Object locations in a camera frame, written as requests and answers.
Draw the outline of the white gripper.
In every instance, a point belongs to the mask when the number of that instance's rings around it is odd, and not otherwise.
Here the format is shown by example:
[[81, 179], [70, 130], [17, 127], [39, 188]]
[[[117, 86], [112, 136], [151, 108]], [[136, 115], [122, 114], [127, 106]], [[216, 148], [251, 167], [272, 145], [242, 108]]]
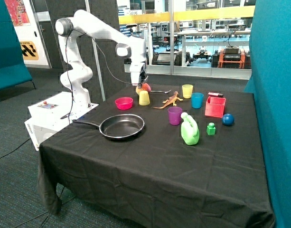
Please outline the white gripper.
[[131, 62], [129, 71], [131, 74], [131, 84], [133, 86], [141, 86], [143, 83], [147, 82], [148, 76], [145, 62]]

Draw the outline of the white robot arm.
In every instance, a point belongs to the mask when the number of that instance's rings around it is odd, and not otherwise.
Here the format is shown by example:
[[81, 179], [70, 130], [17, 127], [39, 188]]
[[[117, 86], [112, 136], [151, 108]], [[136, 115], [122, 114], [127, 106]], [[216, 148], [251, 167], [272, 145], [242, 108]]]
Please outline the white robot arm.
[[93, 39], [115, 41], [117, 56], [131, 60], [131, 84], [141, 86], [147, 81], [144, 38], [134, 35], [125, 36], [84, 10], [76, 11], [73, 17], [58, 19], [55, 27], [63, 59], [72, 67], [61, 75], [61, 83], [73, 93], [73, 109], [80, 110], [91, 105], [89, 92], [82, 84], [92, 78], [93, 72], [83, 62], [76, 41], [82, 35]]

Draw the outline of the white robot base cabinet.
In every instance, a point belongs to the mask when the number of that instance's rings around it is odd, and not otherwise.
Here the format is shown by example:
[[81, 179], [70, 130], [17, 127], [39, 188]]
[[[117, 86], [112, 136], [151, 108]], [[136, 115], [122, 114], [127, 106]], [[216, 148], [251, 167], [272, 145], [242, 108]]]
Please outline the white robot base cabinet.
[[43, 141], [68, 126], [73, 119], [98, 106], [91, 103], [90, 107], [76, 111], [71, 103], [71, 93], [61, 92], [28, 107], [31, 118], [25, 121], [25, 127], [36, 151]]

